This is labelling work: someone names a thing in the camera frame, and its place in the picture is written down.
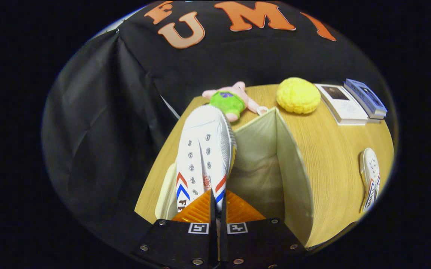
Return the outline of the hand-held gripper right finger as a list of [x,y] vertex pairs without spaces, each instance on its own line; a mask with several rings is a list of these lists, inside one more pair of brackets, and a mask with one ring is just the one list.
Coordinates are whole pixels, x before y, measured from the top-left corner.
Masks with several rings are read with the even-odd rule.
[[225,192],[221,269],[289,269],[308,251],[279,218],[264,218],[231,191]]

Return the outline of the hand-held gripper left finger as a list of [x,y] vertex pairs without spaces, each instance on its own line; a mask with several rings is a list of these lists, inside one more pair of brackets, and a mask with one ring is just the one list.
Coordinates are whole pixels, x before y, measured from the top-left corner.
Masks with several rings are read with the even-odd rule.
[[179,222],[157,219],[133,248],[133,257],[155,269],[213,269],[218,265],[214,197],[211,190],[204,208],[208,221]]

